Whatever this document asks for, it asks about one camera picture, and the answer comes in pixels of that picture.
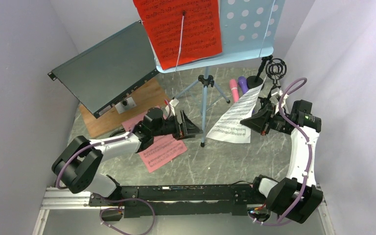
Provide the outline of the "pink microphone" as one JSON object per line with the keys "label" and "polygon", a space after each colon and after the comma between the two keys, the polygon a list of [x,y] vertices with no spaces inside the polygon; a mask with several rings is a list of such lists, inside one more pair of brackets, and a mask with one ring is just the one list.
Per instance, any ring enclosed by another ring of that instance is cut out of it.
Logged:
{"label": "pink microphone", "polygon": [[235,79],[231,79],[229,81],[229,86],[230,86],[230,90],[231,90],[231,93],[232,93],[233,101],[234,101],[234,103],[236,103],[236,102],[238,102],[238,100],[240,98],[239,92],[238,92],[237,81]]}

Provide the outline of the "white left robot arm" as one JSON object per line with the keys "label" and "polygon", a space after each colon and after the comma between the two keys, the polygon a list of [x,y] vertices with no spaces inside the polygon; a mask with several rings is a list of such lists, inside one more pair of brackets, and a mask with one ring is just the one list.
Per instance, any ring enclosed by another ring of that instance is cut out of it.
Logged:
{"label": "white left robot arm", "polygon": [[82,191],[96,193],[106,204],[116,205],[121,199],[122,187],[113,177],[97,172],[103,161],[142,152],[154,143],[155,137],[171,135],[178,141],[202,132],[184,111],[164,118],[160,108],[151,108],[130,131],[119,136],[100,140],[75,137],[51,167],[57,176],[55,186],[73,194]]}

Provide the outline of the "purple microphone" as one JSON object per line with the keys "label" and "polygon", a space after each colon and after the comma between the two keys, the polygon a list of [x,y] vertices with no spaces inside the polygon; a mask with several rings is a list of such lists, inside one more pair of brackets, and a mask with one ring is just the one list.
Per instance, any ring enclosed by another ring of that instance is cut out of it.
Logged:
{"label": "purple microphone", "polygon": [[247,86],[247,79],[244,76],[240,76],[237,80],[239,87],[242,90],[242,93],[245,94],[248,92],[249,88]]}

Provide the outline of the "black round-base mic stand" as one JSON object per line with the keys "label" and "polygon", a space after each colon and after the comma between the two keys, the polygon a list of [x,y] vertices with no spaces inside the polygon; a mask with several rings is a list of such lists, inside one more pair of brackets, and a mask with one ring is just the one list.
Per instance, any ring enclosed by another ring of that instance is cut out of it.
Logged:
{"label": "black round-base mic stand", "polygon": [[246,78],[246,85],[248,89],[256,88],[264,83],[263,79],[260,77],[263,70],[265,69],[266,64],[273,59],[272,55],[265,56],[261,58],[261,64],[258,68],[256,75],[251,75]]}

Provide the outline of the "black tripod mic stand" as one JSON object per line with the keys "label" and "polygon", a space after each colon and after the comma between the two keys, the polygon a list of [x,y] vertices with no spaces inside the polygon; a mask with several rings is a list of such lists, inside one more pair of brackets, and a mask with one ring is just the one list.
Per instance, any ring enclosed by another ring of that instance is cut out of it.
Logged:
{"label": "black tripod mic stand", "polygon": [[280,58],[274,58],[272,55],[262,57],[264,62],[264,69],[267,77],[272,81],[272,87],[267,95],[266,98],[259,97],[260,104],[262,106],[266,105],[270,98],[272,97],[272,91],[275,89],[279,89],[281,85],[279,81],[285,77],[287,72],[287,65],[284,60]]}

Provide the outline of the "light blue music stand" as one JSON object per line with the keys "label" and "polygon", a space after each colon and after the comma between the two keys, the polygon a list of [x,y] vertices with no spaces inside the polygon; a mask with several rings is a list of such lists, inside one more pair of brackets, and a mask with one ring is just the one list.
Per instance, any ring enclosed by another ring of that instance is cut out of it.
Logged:
{"label": "light blue music stand", "polygon": [[[219,55],[200,59],[177,68],[157,70],[169,73],[262,58],[274,52],[275,34],[285,2],[283,0],[222,0],[220,2],[220,29],[223,51]],[[207,133],[201,137],[205,146]]]}

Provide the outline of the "white sheet music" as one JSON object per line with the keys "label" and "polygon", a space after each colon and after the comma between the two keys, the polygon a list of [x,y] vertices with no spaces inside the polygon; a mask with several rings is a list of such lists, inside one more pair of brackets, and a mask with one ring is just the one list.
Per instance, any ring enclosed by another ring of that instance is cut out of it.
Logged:
{"label": "white sheet music", "polygon": [[264,83],[256,88],[248,90],[240,96],[238,102],[220,117],[216,124],[207,133],[206,137],[216,141],[229,143],[250,143],[251,129],[241,125],[240,121],[250,118],[257,104],[259,93]]}

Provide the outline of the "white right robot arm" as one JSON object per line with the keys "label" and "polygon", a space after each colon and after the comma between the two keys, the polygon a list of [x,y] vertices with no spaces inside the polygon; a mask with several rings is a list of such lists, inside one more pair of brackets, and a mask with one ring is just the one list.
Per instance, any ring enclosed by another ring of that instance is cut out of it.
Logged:
{"label": "white right robot arm", "polygon": [[291,137],[291,157],[286,176],[276,181],[259,175],[250,190],[256,203],[265,201],[266,209],[279,217],[304,223],[320,205],[323,192],[317,189],[314,176],[315,148],[322,121],[311,114],[312,104],[305,100],[293,103],[289,114],[275,112],[276,106],[267,104],[240,124],[261,134],[271,130]]}

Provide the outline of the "red sheet music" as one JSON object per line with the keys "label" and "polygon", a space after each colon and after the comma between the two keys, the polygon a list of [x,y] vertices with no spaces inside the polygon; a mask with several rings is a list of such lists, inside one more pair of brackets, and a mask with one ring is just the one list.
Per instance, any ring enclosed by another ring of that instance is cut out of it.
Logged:
{"label": "red sheet music", "polygon": [[135,0],[162,70],[222,53],[216,0]]}

